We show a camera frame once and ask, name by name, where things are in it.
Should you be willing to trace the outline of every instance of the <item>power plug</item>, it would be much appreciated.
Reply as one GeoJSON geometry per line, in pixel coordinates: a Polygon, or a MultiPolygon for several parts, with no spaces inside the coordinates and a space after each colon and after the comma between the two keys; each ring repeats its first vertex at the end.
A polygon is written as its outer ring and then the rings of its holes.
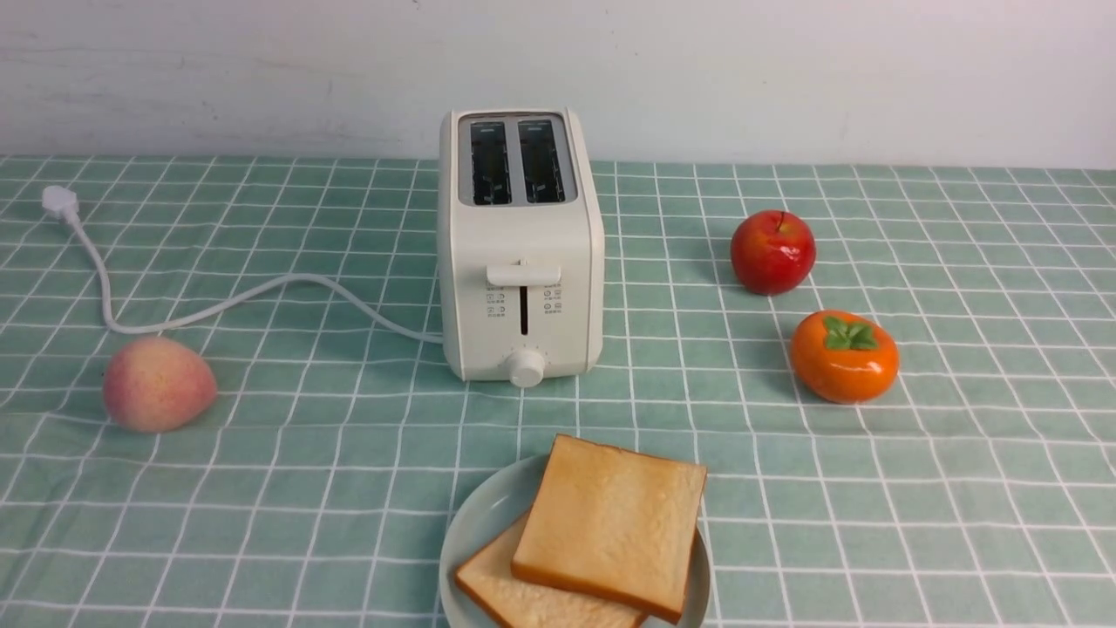
{"type": "Polygon", "coordinates": [[[77,194],[61,185],[47,185],[42,189],[42,209],[57,220],[77,218],[77,194]]]}

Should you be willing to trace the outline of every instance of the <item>peach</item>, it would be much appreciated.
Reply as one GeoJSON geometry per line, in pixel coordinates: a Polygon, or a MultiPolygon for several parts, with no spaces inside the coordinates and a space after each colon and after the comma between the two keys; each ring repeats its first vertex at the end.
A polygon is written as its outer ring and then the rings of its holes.
{"type": "Polygon", "coordinates": [[[142,433],[177,429],[217,399],[217,380],[202,358],[162,337],[144,337],[113,356],[102,387],[105,410],[142,433]]]}

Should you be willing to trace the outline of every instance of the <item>toaster knob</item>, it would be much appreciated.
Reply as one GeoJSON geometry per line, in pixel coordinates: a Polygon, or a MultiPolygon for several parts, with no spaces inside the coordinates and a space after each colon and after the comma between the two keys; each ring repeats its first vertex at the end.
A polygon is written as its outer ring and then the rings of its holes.
{"type": "Polygon", "coordinates": [[[508,358],[508,379],[519,388],[531,388],[542,381],[546,367],[538,351],[518,349],[508,358]]]}

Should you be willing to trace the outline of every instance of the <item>power cord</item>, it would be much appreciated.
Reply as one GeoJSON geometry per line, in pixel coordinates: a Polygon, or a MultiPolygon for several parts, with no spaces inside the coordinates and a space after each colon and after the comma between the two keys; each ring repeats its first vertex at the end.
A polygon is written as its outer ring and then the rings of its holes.
{"type": "Polygon", "coordinates": [[[74,230],[74,233],[77,235],[78,240],[81,241],[81,244],[85,245],[85,250],[89,253],[89,257],[93,259],[93,264],[96,265],[97,276],[100,279],[102,316],[105,319],[105,325],[108,326],[108,329],[114,332],[121,335],[147,335],[147,334],[157,334],[165,330],[172,330],[175,328],[182,328],[191,323],[196,323],[198,321],[201,321],[203,319],[208,319],[214,316],[214,313],[223,311],[239,302],[243,302],[249,298],[252,298],[253,296],[266,292],[271,288],[281,286],[283,283],[289,283],[292,281],[307,281],[307,282],[323,284],[326,286],[327,288],[337,291],[337,293],[341,294],[349,302],[357,306],[357,308],[367,313],[367,316],[371,317],[373,321],[379,323],[381,326],[387,328],[388,330],[392,330],[397,335],[422,342],[431,342],[434,345],[442,344],[441,336],[415,332],[388,321],[383,316],[381,316],[378,311],[368,307],[364,301],[357,298],[356,294],[345,289],[345,287],[338,283],[337,281],[328,277],[323,277],[321,274],[310,274],[305,272],[288,273],[288,274],[282,274],[280,277],[276,277],[252,289],[246,290],[225,301],[219,302],[212,307],[208,307],[205,309],[202,309],[201,311],[191,313],[191,316],[189,317],[183,317],[174,321],[166,321],[165,323],[158,323],[154,326],[142,326],[142,327],[122,326],[117,323],[116,319],[113,317],[112,288],[108,284],[108,270],[105,268],[105,262],[100,258],[100,254],[97,252],[97,248],[93,244],[93,241],[89,240],[89,235],[85,233],[85,229],[81,228],[81,220],[77,215],[77,209],[78,209],[77,194],[67,187],[62,187],[61,185],[48,185],[42,190],[42,209],[46,210],[46,212],[50,214],[52,218],[66,222],[66,224],[68,224],[74,230]]]}

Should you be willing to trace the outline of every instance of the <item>red apple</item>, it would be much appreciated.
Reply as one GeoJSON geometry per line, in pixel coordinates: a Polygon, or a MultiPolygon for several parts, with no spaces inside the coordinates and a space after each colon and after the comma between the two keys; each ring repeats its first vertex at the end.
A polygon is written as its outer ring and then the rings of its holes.
{"type": "Polygon", "coordinates": [[[749,215],[732,234],[732,270],[750,291],[785,292],[810,273],[818,250],[801,218],[779,209],[749,215]]]}

